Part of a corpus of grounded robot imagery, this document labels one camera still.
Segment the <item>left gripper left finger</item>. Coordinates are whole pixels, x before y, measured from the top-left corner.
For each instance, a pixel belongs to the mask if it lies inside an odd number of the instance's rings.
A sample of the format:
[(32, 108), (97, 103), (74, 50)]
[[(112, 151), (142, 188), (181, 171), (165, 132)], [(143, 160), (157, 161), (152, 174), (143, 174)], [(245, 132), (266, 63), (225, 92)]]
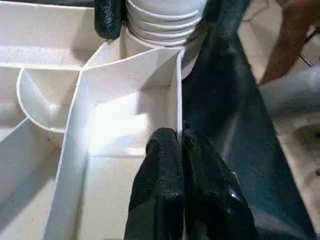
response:
[(184, 176), (180, 145), (171, 128), (149, 137), (133, 180), (126, 240), (180, 240), (184, 229)]

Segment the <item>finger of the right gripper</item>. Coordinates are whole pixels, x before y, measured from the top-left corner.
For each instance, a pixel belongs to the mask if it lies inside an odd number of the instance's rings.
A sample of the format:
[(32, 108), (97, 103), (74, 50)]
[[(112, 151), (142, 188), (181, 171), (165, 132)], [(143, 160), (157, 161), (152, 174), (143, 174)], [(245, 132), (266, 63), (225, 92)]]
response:
[(115, 40), (120, 36), (125, 19), (124, 0), (95, 0), (94, 28), (98, 36)]
[(201, 20), (196, 24), (194, 41), (202, 43), (207, 35), (218, 38), (222, 32), (222, 0), (208, 0)]

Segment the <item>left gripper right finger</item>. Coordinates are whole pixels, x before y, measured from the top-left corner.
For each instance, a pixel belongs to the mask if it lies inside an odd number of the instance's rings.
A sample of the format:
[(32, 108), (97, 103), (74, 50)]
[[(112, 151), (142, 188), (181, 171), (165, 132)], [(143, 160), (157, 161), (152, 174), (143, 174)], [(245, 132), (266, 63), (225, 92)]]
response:
[(189, 240), (258, 240), (254, 217), (236, 176), (209, 138), (183, 130), (185, 227)]

